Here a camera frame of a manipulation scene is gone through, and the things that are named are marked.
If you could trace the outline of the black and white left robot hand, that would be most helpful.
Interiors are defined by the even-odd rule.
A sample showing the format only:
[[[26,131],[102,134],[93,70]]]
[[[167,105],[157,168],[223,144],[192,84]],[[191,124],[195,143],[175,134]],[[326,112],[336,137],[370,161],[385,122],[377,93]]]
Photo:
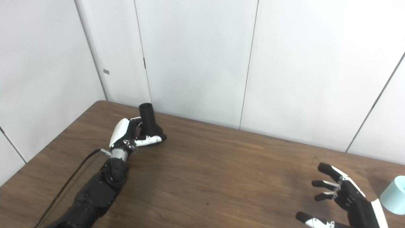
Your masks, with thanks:
[[[124,150],[130,153],[139,147],[157,145],[166,139],[167,136],[154,117],[123,118],[112,133],[109,147],[111,152]]]

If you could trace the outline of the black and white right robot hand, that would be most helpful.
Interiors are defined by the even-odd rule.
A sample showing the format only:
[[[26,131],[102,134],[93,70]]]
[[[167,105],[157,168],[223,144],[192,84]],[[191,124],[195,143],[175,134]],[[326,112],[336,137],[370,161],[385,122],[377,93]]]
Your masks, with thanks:
[[[314,217],[298,211],[295,218],[310,228],[387,228],[388,223],[380,200],[367,200],[363,191],[346,173],[340,169],[320,163],[318,171],[330,176],[334,183],[325,180],[313,180],[314,187],[329,191],[314,196],[315,201],[332,200],[347,213],[349,224]]]

